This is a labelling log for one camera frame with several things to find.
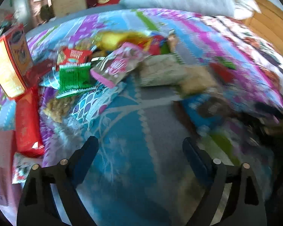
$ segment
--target bedspread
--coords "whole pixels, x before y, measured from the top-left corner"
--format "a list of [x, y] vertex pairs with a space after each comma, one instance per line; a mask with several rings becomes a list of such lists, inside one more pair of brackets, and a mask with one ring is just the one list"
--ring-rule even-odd
[[[247, 28], [235, 21], [227, 26], [226, 22], [226, 17], [167, 9], [121, 10], [73, 19], [27, 41], [38, 61], [49, 57], [50, 49], [57, 45], [74, 43], [103, 29], [146, 29], [163, 35], [175, 29], [180, 39], [177, 52], [186, 64], [207, 65], [216, 56], [234, 62], [236, 80], [223, 88], [234, 109], [252, 111], [254, 101], [283, 108], [283, 89], [262, 70], [262, 67], [272, 70], [272, 64], [278, 69], [279, 82], [283, 82], [283, 60], [277, 61], [279, 55], [273, 55], [272, 46], [265, 41], [260, 42], [268, 50], [256, 49], [258, 53], [252, 55], [254, 42], [234, 33], [241, 28], [247, 33]], [[45, 82], [48, 87], [57, 87], [53, 74], [46, 76]], [[184, 225], [198, 205], [203, 189], [182, 152], [182, 141], [190, 134], [171, 108], [172, 100], [180, 98], [167, 86], [138, 87], [134, 74], [125, 82], [124, 91], [91, 123], [67, 121], [49, 128], [41, 119], [46, 148], [43, 164], [54, 165], [69, 158], [94, 135], [99, 139], [100, 149], [84, 182], [77, 188], [94, 221], [98, 225], [118, 226], [157, 226], [170, 222]], [[7, 100], [0, 89], [0, 130], [14, 128], [14, 112], [15, 103]], [[232, 155], [226, 152], [219, 149], [213, 153], [214, 158]], [[246, 152], [238, 158], [243, 162], [251, 156], [251, 152]], [[266, 191], [264, 181], [270, 179], [270, 163], [256, 159], [251, 167], [255, 172], [269, 171], [257, 176]], [[70, 223], [54, 186], [53, 192], [62, 220]]]

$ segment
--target pink logo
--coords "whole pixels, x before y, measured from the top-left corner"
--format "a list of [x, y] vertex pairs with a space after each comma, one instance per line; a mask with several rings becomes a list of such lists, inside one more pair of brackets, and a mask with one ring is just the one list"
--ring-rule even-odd
[[113, 76], [119, 72], [126, 72], [127, 67], [127, 59], [123, 59], [121, 57], [116, 57], [115, 60], [111, 63], [111, 65], [107, 68], [109, 75]]

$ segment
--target pink box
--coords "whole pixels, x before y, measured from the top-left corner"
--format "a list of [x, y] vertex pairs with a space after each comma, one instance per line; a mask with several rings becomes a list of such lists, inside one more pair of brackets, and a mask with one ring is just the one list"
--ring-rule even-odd
[[15, 151], [15, 131], [0, 132], [0, 209], [13, 225], [22, 193], [21, 184], [12, 184]]

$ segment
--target wooden cabinet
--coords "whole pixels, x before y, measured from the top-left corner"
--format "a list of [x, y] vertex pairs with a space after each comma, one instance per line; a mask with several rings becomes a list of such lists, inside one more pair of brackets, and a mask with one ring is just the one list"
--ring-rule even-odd
[[283, 56], [283, 11], [268, 0], [255, 0], [262, 13], [243, 22], [258, 36], [274, 45], [275, 50]]

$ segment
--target bed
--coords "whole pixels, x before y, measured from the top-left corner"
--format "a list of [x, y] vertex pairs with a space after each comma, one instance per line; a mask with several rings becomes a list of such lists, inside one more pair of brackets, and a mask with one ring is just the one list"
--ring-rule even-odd
[[[215, 56], [233, 60], [237, 80], [225, 87], [224, 94], [236, 110], [251, 111], [254, 101], [283, 108], [283, 58], [263, 39], [277, 67], [252, 46], [257, 38], [247, 27], [224, 17], [168, 9], [132, 9], [97, 13], [72, 19], [27, 38], [33, 57], [42, 60], [61, 42], [75, 42], [103, 29], [152, 30], [167, 35], [175, 29], [180, 42], [177, 53], [186, 64], [207, 65]], [[279, 75], [282, 87], [260, 70], [265, 67]], [[44, 78], [53, 87], [55, 75]], [[131, 74], [127, 84], [95, 121], [80, 124], [66, 121], [49, 128], [40, 119], [45, 144], [43, 165], [69, 158], [86, 139], [94, 135], [100, 150], [77, 192], [98, 225], [184, 225], [197, 207], [203, 188], [182, 152], [182, 142], [190, 136], [177, 120], [172, 101], [180, 100], [167, 86], [140, 88]], [[6, 99], [0, 88], [0, 130], [14, 129], [15, 102]], [[222, 150], [214, 146], [210, 155], [232, 164], [231, 157], [247, 161], [257, 174], [264, 197], [270, 194], [273, 154], [260, 146], [257, 150]], [[257, 156], [255, 152], [264, 153]], [[70, 223], [55, 187], [52, 187], [61, 219]], [[15, 214], [0, 207], [15, 224]]]

